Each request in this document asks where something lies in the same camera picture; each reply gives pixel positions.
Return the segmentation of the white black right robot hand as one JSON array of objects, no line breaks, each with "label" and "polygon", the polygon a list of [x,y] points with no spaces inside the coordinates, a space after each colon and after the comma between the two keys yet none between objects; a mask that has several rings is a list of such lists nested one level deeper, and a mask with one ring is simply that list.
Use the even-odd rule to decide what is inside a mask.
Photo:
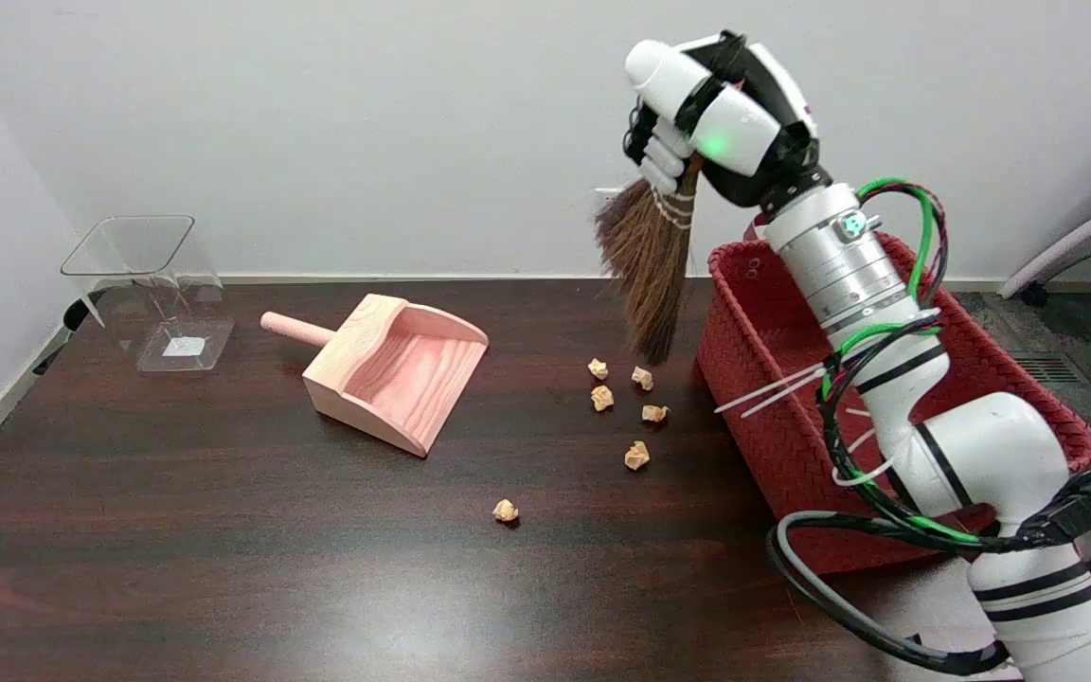
[{"label": "white black right robot hand", "polygon": [[636,105],[622,148],[659,193],[679,193],[694,156],[732,206],[775,213],[832,184],[806,97],[762,43],[731,29],[644,40],[624,69]]}]

